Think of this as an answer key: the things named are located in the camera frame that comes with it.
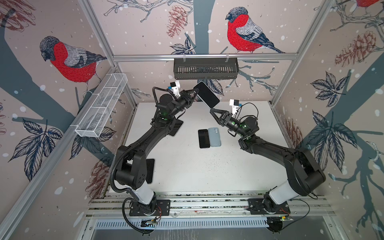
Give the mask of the light blue case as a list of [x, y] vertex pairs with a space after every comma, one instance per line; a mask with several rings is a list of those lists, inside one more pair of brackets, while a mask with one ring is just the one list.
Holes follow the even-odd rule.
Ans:
[[211, 147], [220, 147], [222, 145], [221, 136], [218, 128], [209, 128], [209, 141]]

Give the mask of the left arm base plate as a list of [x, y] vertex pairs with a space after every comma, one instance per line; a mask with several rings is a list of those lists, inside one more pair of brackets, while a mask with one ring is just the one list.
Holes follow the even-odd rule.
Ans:
[[130, 217], [152, 217], [152, 216], [169, 216], [171, 208], [170, 200], [151, 201], [149, 205], [139, 202], [133, 202], [130, 206]]

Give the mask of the bare black phone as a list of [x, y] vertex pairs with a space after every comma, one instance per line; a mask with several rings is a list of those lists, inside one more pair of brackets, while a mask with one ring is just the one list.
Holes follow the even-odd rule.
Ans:
[[210, 148], [211, 144], [210, 144], [208, 129], [198, 130], [198, 137], [199, 137], [200, 149]]

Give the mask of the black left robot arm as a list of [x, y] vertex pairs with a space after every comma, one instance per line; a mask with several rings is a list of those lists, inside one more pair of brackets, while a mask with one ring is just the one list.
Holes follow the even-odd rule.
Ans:
[[171, 90], [153, 88], [156, 111], [151, 128], [136, 142], [120, 146], [110, 174], [110, 185], [116, 193], [130, 193], [139, 204], [156, 207], [155, 192], [147, 183], [147, 155], [174, 129], [179, 120], [176, 115], [191, 107], [198, 89], [182, 90], [176, 97]]

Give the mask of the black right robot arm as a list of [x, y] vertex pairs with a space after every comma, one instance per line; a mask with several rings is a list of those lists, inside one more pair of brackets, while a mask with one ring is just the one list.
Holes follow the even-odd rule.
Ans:
[[241, 150], [285, 167], [287, 180], [264, 195], [263, 205], [267, 212], [276, 212], [286, 201], [298, 196], [308, 196], [326, 181], [323, 170], [309, 150], [282, 147], [258, 137], [256, 117], [239, 121], [232, 117], [232, 113], [218, 109], [211, 109], [210, 114], [220, 126], [241, 137], [238, 140]]

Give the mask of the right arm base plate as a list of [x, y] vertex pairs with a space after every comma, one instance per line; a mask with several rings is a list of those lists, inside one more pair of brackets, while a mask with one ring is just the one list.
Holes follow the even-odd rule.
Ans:
[[247, 202], [248, 202], [247, 210], [250, 211], [252, 215], [290, 215], [291, 214], [291, 211], [289, 209], [287, 202], [277, 205], [272, 200], [260, 199], [260, 198], [248, 199]]

